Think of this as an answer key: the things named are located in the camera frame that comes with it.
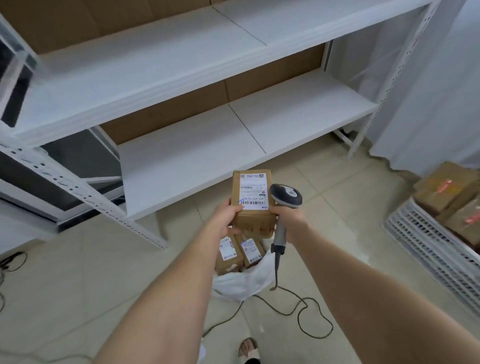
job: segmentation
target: shelf board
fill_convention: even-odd
[[[429,2],[229,0],[61,49],[40,57],[13,132],[43,145]]]
[[[141,218],[376,107],[315,70],[121,144],[127,214]]]
[[[267,46],[314,38],[324,43],[431,0],[229,0],[219,12]]]
[[[377,105],[320,69],[230,102],[269,155],[279,155],[372,113]]]
[[[228,105],[119,146],[127,214],[137,219],[265,157]]]

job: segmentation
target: person's right hand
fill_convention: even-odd
[[[268,211],[270,211],[272,214],[278,215],[278,218],[282,221],[287,229],[287,241],[290,243],[294,242],[292,233],[294,233],[298,228],[303,229],[308,225],[302,210],[299,208],[276,205],[270,206]]]

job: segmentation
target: barcode scanner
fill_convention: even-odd
[[[288,187],[283,184],[273,183],[270,186],[270,195],[280,206],[298,208],[303,202],[300,192],[293,187]],[[287,230],[279,217],[276,221],[275,237],[270,247],[270,251],[275,253],[275,287],[271,288],[271,291],[276,290],[278,287],[278,267],[280,265],[280,257],[285,253],[286,245]]]

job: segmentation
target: hand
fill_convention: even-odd
[[[298,228],[303,229],[308,226],[303,215],[303,211],[299,208],[290,208],[286,206],[270,206],[268,209],[272,214],[278,215],[287,229],[287,241],[293,243],[292,233]]]
[[[207,225],[213,229],[218,229],[221,238],[227,235],[241,234],[241,229],[229,228],[228,225],[232,222],[235,214],[242,209],[243,205],[230,205],[230,199],[228,198],[217,206],[213,215],[208,219]]]

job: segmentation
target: person's left arm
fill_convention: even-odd
[[[220,239],[242,205],[224,201],[190,244],[142,293],[104,344],[95,364],[198,360]]]

